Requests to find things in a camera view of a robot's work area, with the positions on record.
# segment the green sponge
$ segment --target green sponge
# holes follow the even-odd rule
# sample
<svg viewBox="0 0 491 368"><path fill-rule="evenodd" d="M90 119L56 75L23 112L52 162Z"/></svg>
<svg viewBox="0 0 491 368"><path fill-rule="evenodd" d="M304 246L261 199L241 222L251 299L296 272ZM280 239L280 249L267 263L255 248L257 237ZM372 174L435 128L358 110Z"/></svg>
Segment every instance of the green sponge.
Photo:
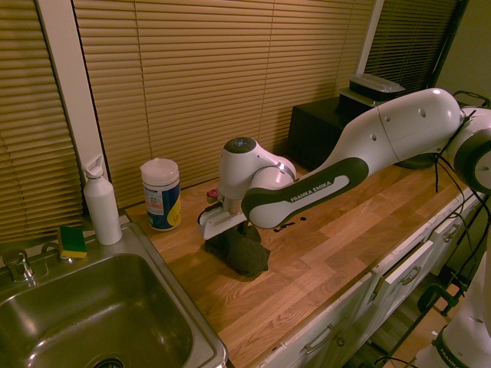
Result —
<svg viewBox="0 0 491 368"><path fill-rule="evenodd" d="M60 226L58 229L58 244L62 258L83 258L87 254L84 233L81 228Z"/></svg>

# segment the butcher block counter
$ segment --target butcher block counter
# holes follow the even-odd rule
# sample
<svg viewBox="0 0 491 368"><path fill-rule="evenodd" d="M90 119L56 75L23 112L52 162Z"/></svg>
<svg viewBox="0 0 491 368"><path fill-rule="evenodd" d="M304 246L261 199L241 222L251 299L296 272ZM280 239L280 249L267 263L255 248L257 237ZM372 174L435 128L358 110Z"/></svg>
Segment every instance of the butcher block counter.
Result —
<svg viewBox="0 0 491 368"><path fill-rule="evenodd" d="M259 229L269 270L240 276L204 251L198 215L218 180L181 192L183 219L171 232L147 222L145 205L127 210L208 319L236 368L257 366L282 339L301 329L386 255L440 211L459 191L441 170L390 166L358 187L288 220Z"/></svg>

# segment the window blinds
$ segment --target window blinds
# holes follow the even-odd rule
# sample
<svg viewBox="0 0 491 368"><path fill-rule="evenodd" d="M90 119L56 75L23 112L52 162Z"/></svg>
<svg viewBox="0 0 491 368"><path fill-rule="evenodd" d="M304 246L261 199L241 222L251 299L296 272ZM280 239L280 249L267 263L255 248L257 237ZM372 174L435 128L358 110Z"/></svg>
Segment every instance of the window blinds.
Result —
<svg viewBox="0 0 491 368"><path fill-rule="evenodd" d="M355 72L372 0L74 0L120 206L140 165L175 160L181 186L218 176L225 142L285 152L292 107Z"/></svg>
<svg viewBox="0 0 491 368"><path fill-rule="evenodd" d="M81 224L74 147L34 0L0 0L0 243Z"/></svg>
<svg viewBox="0 0 491 368"><path fill-rule="evenodd" d="M385 0L365 73L423 90L458 0Z"/></svg>

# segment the disinfecting wipes container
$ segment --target disinfecting wipes container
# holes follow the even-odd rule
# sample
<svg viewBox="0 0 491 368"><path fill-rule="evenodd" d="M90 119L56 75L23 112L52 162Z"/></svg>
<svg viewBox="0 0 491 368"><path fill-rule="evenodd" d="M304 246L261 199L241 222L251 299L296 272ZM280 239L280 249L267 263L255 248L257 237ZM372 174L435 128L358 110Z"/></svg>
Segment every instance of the disinfecting wipes container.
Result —
<svg viewBox="0 0 491 368"><path fill-rule="evenodd" d="M170 159L152 159L141 167L150 226L172 230L181 222L179 169Z"/></svg>

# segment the white robot link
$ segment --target white robot link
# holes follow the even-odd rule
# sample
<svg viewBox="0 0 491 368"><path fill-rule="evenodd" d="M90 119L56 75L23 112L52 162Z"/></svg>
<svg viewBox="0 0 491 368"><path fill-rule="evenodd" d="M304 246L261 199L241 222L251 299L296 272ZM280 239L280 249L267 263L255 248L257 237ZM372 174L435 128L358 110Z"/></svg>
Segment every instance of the white robot link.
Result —
<svg viewBox="0 0 491 368"><path fill-rule="evenodd" d="M230 140L222 151L218 202L199 216L200 234L209 239L245 220L274 228L421 153L443 154L470 188L490 194L490 111L461 110L448 92L436 88L399 97L352 120L326 161L300 179L291 162L256 141ZM438 349L418 353L419 368L491 367L491 267L486 268L486 258L440 339Z"/></svg>

